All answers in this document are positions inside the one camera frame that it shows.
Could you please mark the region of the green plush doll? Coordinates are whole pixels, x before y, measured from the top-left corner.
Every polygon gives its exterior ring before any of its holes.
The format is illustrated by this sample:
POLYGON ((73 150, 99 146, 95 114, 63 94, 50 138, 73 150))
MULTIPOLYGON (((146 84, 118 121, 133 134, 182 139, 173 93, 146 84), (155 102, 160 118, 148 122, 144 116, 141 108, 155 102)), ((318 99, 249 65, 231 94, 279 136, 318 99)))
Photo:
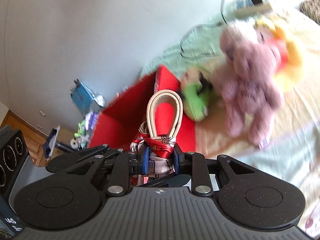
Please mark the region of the green plush doll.
POLYGON ((202 121, 208 115, 213 85, 210 72, 203 66, 190 67, 181 77, 180 96, 185 115, 195 121, 202 121))

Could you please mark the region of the blue white cloth on pole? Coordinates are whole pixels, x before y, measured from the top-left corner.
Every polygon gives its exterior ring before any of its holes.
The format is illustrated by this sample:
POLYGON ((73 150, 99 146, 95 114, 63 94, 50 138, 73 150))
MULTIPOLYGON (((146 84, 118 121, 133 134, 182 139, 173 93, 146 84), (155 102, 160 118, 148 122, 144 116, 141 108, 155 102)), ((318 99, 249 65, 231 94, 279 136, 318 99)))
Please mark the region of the blue white cloth on pole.
POLYGON ((67 153, 75 152, 75 150, 71 146, 58 141, 57 136, 59 135, 59 131, 60 131, 60 126, 53 128, 49 133, 45 143, 42 145, 43 156, 46 160, 49 160, 52 157, 53 151, 55 148, 57 148, 58 150, 61 150, 62 152, 67 152, 67 153))

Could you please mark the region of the pink plush bunny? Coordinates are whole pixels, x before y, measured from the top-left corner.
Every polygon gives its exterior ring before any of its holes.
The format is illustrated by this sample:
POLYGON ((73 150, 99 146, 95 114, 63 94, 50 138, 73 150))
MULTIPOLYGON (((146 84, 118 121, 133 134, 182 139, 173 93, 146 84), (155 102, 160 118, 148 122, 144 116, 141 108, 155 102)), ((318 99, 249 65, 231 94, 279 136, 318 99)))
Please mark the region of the pink plush bunny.
POLYGON ((280 50, 243 21, 223 29, 220 49, 232 68, 221 87, 227 132, 238 137, 244 129, 245 116, 252 115, 248 139, 259 145, 270 136, 274 114, 283 104, 283 93, 273 80, 281 64, 280 50))

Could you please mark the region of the yellow plush toy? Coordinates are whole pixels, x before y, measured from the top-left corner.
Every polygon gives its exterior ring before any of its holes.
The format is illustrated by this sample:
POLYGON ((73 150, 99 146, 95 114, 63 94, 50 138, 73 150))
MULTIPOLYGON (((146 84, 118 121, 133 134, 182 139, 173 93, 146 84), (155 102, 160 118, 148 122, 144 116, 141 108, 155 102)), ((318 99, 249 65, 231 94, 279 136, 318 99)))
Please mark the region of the yellow plush toy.
POLYGON ((302 52, 287 22, 283 19, 263 17, 255 21, 254 27, 260 33, 261 42, 279 50, 280 62, 276 73, 300 76, 303 68, 302 52))

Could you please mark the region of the large red cardboard box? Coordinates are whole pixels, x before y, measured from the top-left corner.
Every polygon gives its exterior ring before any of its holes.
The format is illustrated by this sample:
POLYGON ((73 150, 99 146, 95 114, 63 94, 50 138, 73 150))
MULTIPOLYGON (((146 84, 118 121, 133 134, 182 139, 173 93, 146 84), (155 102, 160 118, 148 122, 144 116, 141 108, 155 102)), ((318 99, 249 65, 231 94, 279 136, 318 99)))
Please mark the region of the large red cardboard box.
MULTIPOLYGON (((99 114, 89 147, 108 144, 110 148, 129 150, 140 125, 146 120, 146 109, 153 94, 162 89, 178 91, 180 81, 164 65, 114 99, 99 114)), ((161 104, 156 110, 156 129, 166 133, 172 123, 173 107, 161 104)), ((177 144, 183 152, 196 150, 195 122, 183 114, 177 144)))

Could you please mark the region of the green cartoon bed sheet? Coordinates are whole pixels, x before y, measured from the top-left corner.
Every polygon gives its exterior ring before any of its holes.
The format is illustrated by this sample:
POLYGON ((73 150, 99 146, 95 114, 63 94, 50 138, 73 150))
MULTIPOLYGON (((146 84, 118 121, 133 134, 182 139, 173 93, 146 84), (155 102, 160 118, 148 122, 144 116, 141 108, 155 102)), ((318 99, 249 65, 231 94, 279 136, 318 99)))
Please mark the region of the green cartoon bed sheet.
POLYGON ((151 60, 140 71, 139 77, 154 72, 159 65, 164 65, 176 77, 181 77, 188 67, 205 63, 221 55, 219 39, 223 27, 235 21, 235 16, 221 21, 212 21, 192 27, 176 45, 167 48, 161 55, 151 60))

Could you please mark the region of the white power strip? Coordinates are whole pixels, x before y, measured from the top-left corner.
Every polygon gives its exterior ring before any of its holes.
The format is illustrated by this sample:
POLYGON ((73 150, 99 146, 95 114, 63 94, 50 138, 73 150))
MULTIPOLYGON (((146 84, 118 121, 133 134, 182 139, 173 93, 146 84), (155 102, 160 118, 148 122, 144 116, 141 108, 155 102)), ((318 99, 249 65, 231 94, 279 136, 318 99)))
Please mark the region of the white power strip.
POLYGON ((234 14, 236 18, 246 18, 270 11, 272 11, 272 5, 269 0, 263 0, 262 3, 257 5, 254 5, 251 0, 236 0, 234 7, 234 14))

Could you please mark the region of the blue packaged box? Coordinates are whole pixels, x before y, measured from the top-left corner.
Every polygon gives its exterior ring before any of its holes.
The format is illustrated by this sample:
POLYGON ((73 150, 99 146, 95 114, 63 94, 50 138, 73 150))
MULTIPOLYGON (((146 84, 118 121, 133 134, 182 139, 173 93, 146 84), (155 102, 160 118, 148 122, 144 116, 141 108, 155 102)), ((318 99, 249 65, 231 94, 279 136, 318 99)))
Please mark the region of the blue packaged box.
POLYGON ((74 80, 74 84, 75 86, 71 89, 71 99, 82 117, 90 112, 99 113, 105 107, 105 99, 102 95, 91 91, 78 79, 74 80))

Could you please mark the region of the patterned brown blanket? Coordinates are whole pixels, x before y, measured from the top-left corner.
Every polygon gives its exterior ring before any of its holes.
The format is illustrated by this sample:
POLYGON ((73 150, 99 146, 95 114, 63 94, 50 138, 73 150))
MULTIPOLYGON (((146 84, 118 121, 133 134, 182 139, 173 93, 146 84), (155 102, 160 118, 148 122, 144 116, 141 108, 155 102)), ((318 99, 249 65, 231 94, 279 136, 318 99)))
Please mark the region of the patterned brown blanket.
POLYGON ((300 3, 299 10, 320 25, 320 0, 306 0, 300 3))

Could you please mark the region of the cardboard boxes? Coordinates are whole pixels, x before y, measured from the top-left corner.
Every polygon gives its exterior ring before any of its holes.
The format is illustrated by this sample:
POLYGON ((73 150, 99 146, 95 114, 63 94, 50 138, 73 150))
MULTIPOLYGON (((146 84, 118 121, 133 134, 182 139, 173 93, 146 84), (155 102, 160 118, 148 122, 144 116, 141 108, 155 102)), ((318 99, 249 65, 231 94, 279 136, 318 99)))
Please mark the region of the cardboard boxes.
POLYGON ((60 128, 57 133, 56 146, 64 152, 74 152, 71 146, 71 141, 74 139, 74 134, 67 129, 60 128))

